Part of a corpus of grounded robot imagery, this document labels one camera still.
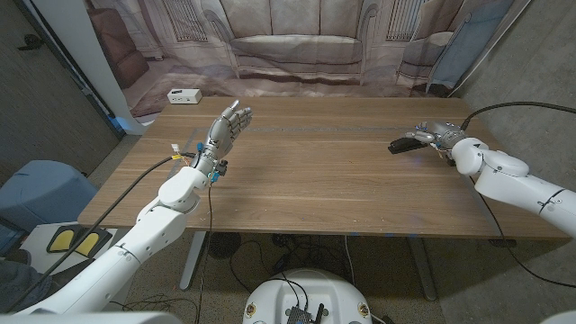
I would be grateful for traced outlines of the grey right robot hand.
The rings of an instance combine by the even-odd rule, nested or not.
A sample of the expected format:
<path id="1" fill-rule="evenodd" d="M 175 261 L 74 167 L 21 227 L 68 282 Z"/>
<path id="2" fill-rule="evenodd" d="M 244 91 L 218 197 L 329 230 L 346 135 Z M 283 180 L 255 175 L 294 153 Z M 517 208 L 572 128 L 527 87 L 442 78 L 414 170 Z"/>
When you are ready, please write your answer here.
<path id="1" fill-rule="evenodd" d="M 423 121 L 416 126 L 415 131 L 406 132 L 405 138 L 414 139 L 429 144 L 436 150 L 451 158 L 454 145 L 467 137 L 457 125 L 446 121 Z"/>

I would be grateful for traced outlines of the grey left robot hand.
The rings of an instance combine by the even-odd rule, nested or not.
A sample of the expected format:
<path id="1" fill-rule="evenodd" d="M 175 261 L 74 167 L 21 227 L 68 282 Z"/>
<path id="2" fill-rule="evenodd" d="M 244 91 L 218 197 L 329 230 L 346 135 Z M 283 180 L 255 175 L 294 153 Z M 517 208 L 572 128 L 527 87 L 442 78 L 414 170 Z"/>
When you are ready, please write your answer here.
<path id="1" fill-rule="evenodd" d="M 216 118 L 208 130 L 202 152 L 197 156 L 194 168 L 206 176 L 230 152 L 233 142 L 251 123 L 253 112 L 249 107 L 239 109 L 234 101 Z"/>

